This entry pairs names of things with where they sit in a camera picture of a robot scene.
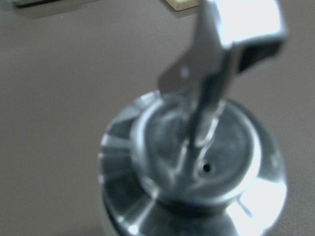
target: gray tabletop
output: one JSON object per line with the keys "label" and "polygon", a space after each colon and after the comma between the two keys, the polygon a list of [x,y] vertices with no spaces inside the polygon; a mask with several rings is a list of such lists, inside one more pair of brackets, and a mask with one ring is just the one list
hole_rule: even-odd
{"label": "gray tabletop", "polygon": [[[290,40],[227,94],[270,128],[289,192],[272,236],[315,235],[315,1],[283,0]],[[99,142],[108,122],[188,46],[197,8],[163,0],[0,0],[0,235],[102,235]]]}

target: small hole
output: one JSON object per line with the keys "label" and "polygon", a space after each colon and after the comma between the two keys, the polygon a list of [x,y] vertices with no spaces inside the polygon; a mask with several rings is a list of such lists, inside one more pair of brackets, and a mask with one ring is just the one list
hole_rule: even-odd
{"label": "small hole", "polygon": [[211,171],[211,166],[209,164],[204,164],[202,168],[205,172]]}

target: pump dispenser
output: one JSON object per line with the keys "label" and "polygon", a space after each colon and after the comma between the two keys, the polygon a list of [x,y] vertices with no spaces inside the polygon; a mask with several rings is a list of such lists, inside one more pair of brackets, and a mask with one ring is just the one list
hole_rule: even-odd
{"label": "pump dispenser", "polygon": [[272,228],[287,190],[282,154],[259,120],[222,97],[285,38],[276,0],[201,1],[190,49],[102,139],[102,199],[118,234],[260,236]]}

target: wooden block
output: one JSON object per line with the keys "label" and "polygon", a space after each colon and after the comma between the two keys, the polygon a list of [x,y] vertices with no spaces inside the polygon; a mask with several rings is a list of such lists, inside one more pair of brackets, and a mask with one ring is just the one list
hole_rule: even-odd
{"label": "wooden block", "polygon": [[199,0],[166,0],[176,11],[186,10],[198,6]]}

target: beige wooden object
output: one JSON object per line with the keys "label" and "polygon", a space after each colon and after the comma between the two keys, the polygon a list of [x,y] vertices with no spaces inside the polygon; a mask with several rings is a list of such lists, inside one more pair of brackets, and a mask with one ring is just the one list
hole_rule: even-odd
{"label": "beige wooden object", "polygon": [[176,11],[198,6],[200,0],[166,0]]}

